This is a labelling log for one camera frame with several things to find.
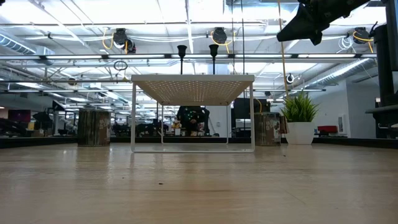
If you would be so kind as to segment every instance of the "computer monitor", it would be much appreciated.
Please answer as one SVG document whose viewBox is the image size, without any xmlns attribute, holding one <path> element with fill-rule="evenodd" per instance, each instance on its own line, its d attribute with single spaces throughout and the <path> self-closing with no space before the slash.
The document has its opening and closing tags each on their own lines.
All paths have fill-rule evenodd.
<svg viewBox="0 0 398 224">
<path fill-rule="evenodd" d="M 8 110 L 8 119 L 17 122 L 30 122 L 30 110 Z"/>
<path fill-rule="evenodd" d="M 271 104 L 267 99 L 253 99 L 254 112 L 270 112 Z M 250 99 L 237 98 L 234 100 L 235 119 L 250 119 Z"/>
</svg>

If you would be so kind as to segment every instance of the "wooden floor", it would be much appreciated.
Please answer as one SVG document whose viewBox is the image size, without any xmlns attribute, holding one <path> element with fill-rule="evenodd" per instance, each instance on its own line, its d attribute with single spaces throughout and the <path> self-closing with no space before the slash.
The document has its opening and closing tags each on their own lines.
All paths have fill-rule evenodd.
<svg viewBox="0 0 398 224">
<path fill-rule="evenodd" d="M 0 149 L 0 223 L 398 223 L 398 150 Z"/>
</svg>

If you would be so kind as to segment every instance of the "ceiling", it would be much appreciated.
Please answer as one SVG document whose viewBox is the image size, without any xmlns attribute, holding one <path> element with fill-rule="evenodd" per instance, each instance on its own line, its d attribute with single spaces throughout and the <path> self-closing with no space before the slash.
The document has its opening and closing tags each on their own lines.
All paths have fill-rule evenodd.
<svg viewBox="0 0 398 224">
<path fill-rule="evenodd" d="M 296 14 L 298 3 L 290 0 L 281 0 L 281 2 L 281 18 L 286 24 Z M 26 45 L 46 47 L 55 55 L 112 55 L 124 52 L 116 47 L 106 49 L 103 39 L 105 45 L 110 46 L 111 34 L 116 28 L 126 28 L 127 35 L 137 47 L 137 54 L 176 54 L 178 45 L 188 46 L 188 54 L 209 54 L 208 46 L 213 44 L 209 34 L 215 27 L 223 27 L 228 42 L 231 43 L 228 46 L 220 46 L 219 54 L 280 54 L 281 45 L 275 37 L 280 29 L 278 18 L 278 4 L 273 0 L 267 2 L 243 0 L 242 5 L 241 1 L 233 0 L 44 0 L 41 2 L 13 0 L 6 1 L 0 7 L 0 32 L 13 36 Z M 386 22 L 385 8 L 367 7 L 365 4 L 354 10 L 348 18 L 333 22 L 330 28 L 323 32 L 321 44 L 313 46 L 309 40 L 285 42 L 285 53 L 369 54 L 371 51 L 367 44 L 353 43 L 352 46 L 344 48 L 341 41 L 347 33 L 352 34 L 355 27 L 366 27 L 369 31 L 376 21 L 379 24 Z M 18 55 L 17 52 L 2 46 L 0 54 Z M 126 71 L 120 72 L 119 78 L 129 79 L 130 75 L 136 74 L 180 73 L 178 59 L 126 61 L 132 65 Z M 8 63 L 32 72 L 38 77 L 45 75 L 46 65 L 19 60 Z M 65 63 L 89 62 L 69 60 Z M 257 76 L 254 86 L 258 88 L 278 88 L 284 84 L 281 75 L 283 66 L 279 61 L 270 63 L 247 60 L 243 66 L 242 61 L 233 63 L 230 60 L 218 64 L 224 73 L 243 73 L 244 67 L 244 73 Z M 303 80 L 311 80 L 320 72 L 335 65 L 337 63 L 303 60 L 286 63 L 285 70 L 287 73 L 303 77 Z M 96 82 L 115 78 L 115 74 L 118 73 L 113 68 L 113 63 L 109 63 L 109 68 L 92 66 L 58 69 L 47 68 L 47 73 L 54 73 L 54 80 L 75 77 L 93 79 Z M 183 65 L 183 72 L 187 75 L 208 74 L 211 71 L 211 59 L 190 59 Z M 5 80 L 8 78 L 29 80 L 29 77 L 4 77 L 4 74 L 0 77 Z M 53 87 L 83 88 L 81 85 L 68 86 L 61 83 Z M 26 88 L 26 86 L 14 84 L 11 88 Z M 131 89 L 131 84 L 102 83 L 101 88 Z M 125 99 L 131 97 L 130 93 L 118 93 L 118 95 Z"/>
</svg>

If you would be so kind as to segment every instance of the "fluorescent light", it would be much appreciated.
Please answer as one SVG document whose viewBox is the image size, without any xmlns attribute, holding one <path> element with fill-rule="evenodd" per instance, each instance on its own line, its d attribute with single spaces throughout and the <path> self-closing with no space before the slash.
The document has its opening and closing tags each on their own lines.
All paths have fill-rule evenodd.
<svg viewBox="0 0 398 224">
<path fill-rule="evenodd" d="M 300 54 L 299 58 L 353 58 L 355 54 Z"/>
<path fill-rule="evenodd" d="M 109 91 L 109 90 L 78 90 L 78 92 L 81 92 L 81 93 L 104 93 L 107 91 Z"/>
<path fill-rule="evenodd" d="M 36 83 L 24 83 L 24 82 L 17 83 L 17 85 L 22 85 L 22 86 L 31 87 L 31 88 L 42 88 L 43 87 L 42 85 L 38 85 Z"/>
<path fill-rule="evenodd" d="M 9 93 L 38 93 L 39 90 L 8 90 Z"/>
<path fill-rule="evenodd" d="M 114 100 L 119 99 L 119 97 L 118 97 L 116 94 L 112 93 L 112 92 L 107 92 L 106 95 L 107 95 L 108 97 L 114 99 Z"/>
<path fill-rule="evenodd" d="M 0 60 L 40 60 L 39 56 L 0 56 Z"/>
<path fill-rule="evenodd" d="M 63 96 L 61 96 L 61 95 L 59 95 L 59 94 L 56 94 L 56 93 L 49 93 L 49 94 L 51 94 L 51 95 L 53 95 L 53 96 L 56 96 L 56 97 L 59 97 L 59 98 L 64 98 Z"/>
<path fill-rule="evenodd" d="M 243 54 L 238 54 L 236 58 L 243 58 Z M 245 54 L 245 58 L 282 58 L 281 54 Z M 291 54 L 285 55 L 285 58 L 291 58 Z"/>
<path fill-rule="evenodd" d="M 77 98 L 77 97 L 69 97 L 70 100 L 77 101 L 77 102 L 87 102 L 88 100 L 83 99 L 83 98 Z"/>
<path fill-rule="evenodd" d="M 109 55 L 109 59 L 164 58 L 164 55 Z"/>
<path fill-rule="evenodd" d="M 109 54 L 109 52 L 108 51 L 106 51 L 105 49 L 101 49 L 101 50 L 99 50 L 100 52 L 105 52 L 106 54 Z"/>
<path fill-rule="evenodd" d="M 43 90 L 45 93 L 73 93 L 74 90 Z"/>
<path fill-rule="evenodd" d="M 276 91 L 276 92 L 285 92 L 284 89 L 256 89 L 256 91 Z M 315 89 L 308 89 L 308 90 L 288 90 L 288 91 L 326 91 L 325 89 L 319 89 L 319 90 L 315 90 Z"/>
<path fill-rule="evenodd" d="M 47 56 L 47 59 L 65 59 L 65 60 L 73 60 L 73 59 L 102 59 L 100 55 L 50 55 Z"/>
<path fill-rule="evenodd" d="M 361 58 L 376 58 L 377 54 L 363 54 Z"/>
</svg>

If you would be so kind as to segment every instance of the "desk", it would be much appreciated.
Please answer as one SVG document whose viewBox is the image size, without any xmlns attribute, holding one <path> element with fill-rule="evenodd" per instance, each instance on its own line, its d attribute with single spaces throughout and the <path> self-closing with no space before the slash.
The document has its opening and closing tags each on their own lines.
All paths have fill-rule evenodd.
<svg viewBox="0 0 398 224">
<path fill-rule="evenodd" d="M 228 113 L 228 106 L 231 102 L 249 87 L 251 130 L 254 130 L 252 85 L 254 75 L 132 75 L 131 81 L 133 82 L 132 105 L 136 104 L 136 91 L 137 86 L 139 86 L 148 96 L 162 105 L 162 113 L 165 105 L 227 106 Z M 132 118 L 136 117 L 135 106 L 131 107 L 131 116 Z M 132 119 L 132 127 L 135 126 L 135 122 L 135 119 Z M 134 128 L 131 129 L 131 136 L 131 151 L 134 152 Z M 163 142 L 163 129 L 161 141 L 162 144 L 165 144 Z M 254 151 L 254 133 L 251 135 L 251 150 L 247 152 L 252 151 Z"/>
</svg>

